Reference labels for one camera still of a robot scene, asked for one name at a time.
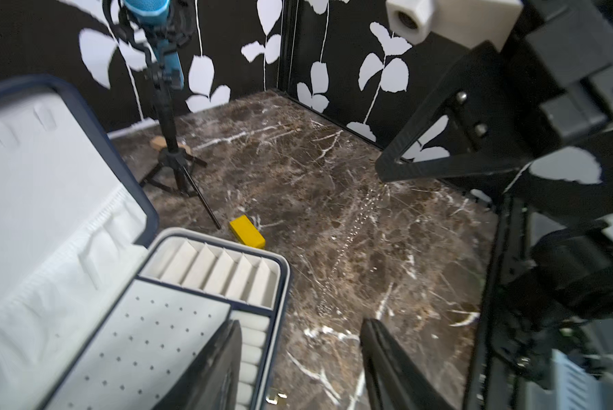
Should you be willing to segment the navy jewelry box white lining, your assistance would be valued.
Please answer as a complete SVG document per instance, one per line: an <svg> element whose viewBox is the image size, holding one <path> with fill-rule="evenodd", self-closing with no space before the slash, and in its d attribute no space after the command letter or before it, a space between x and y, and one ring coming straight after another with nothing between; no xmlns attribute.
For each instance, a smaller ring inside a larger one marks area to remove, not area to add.
<svg viewBox="0 0 613 410"><path fill-rule="evenodd" d="M156 409L228 320L233 409L262 409L290 278L272 252L161 230L67 82L0 82L0 409Z"/></svg>

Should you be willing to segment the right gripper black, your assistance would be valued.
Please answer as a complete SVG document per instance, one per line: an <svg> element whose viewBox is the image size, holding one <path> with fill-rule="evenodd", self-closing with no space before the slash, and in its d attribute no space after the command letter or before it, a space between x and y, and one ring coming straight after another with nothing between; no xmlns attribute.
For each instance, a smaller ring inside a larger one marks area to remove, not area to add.
<svg viewBox="0 0 613 410"><path fill-rule="evenodd" d="M468 51L376 161L383 182L613 205L613 1L529 1L502 51Z"/></svg>

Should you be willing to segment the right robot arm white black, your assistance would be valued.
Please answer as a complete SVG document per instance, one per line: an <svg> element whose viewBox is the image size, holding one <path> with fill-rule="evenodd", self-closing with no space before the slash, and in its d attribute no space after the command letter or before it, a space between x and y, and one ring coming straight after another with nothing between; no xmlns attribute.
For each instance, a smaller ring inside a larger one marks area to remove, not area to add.
<svg viewBox="0 0 613 410"><path fill-rule="evenodd" d="M448 114L465 154L407 162L408 147ZM385 182L491 175L537 160L613 126L613 26L591 1L528 1L504 50L474 47L424 99L378 159ZM544 290L523 309L539 329L565 313L613 315L613 261L605 223L548 234L526 278Z"/></svg>

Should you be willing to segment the yellow block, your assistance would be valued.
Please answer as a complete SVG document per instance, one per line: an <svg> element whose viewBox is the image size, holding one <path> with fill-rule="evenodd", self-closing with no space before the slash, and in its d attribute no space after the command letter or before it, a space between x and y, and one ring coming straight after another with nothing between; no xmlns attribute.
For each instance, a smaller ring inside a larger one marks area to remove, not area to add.
<svg viewBox="0 0 613 410"><path fill-rule="evenodd" d="M247 215L241 215L230 221L229 227L241 244L255 249L265 248L267 241Z"/></svg>

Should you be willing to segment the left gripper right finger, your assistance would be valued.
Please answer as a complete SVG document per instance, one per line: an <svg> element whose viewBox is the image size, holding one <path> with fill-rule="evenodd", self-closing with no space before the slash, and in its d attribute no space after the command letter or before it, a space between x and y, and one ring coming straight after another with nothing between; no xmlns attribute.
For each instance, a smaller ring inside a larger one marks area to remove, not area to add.
<svg viewBox="0 0 613 410"><path fill-rule="evenodd" d="M372 409L450 409L378 319L362 322L360 348Z"/></svg>

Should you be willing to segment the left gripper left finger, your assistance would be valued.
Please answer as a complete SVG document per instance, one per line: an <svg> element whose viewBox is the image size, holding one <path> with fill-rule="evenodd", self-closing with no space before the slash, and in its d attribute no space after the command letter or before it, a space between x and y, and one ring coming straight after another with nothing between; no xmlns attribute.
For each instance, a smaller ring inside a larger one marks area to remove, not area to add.
<svg viewBox="0 0 613 410"><path fill-rule="evenodd" d="M237 320L223 323L157 403L156 409L233 409L236 406L242 358L242 328Z"/></svg>

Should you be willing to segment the small wooden block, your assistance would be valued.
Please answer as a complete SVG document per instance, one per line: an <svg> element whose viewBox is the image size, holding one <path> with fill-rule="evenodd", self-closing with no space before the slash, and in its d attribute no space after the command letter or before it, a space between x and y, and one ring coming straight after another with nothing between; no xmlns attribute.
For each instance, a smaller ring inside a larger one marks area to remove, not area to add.
<svg viewBox="0 0 613 410"><path fill-rule="evenodd" d="M153 150L157 152L161 152L163 149L167 147L167 142L163 136L155 136L149 141L149 145ZM179 141L178 147L181 149L184 149L187 154L189 155L192 154L190 146L188 146L186 143L182 143L181 141Z"/></svg>

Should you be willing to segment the blue microphone on tripod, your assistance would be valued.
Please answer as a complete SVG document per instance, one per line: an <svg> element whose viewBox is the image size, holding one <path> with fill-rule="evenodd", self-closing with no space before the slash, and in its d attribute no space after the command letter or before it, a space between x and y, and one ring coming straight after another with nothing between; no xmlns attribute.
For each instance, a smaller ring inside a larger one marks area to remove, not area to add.
<svg viewBox="0 0 613 410"><path fill-rule="evenodd" d="M114 13L113 4L101 3L108 27L116 39L144 53L154 112L167 142L140 186L154 186L176 196L198 197L219 229L221 223L192 176L194 167L207 167L207 162L178 147L173 109L172 93L185 87L178 52L190 43L196 31L190 6L185 1L118 1L118 12Z"/></svg>

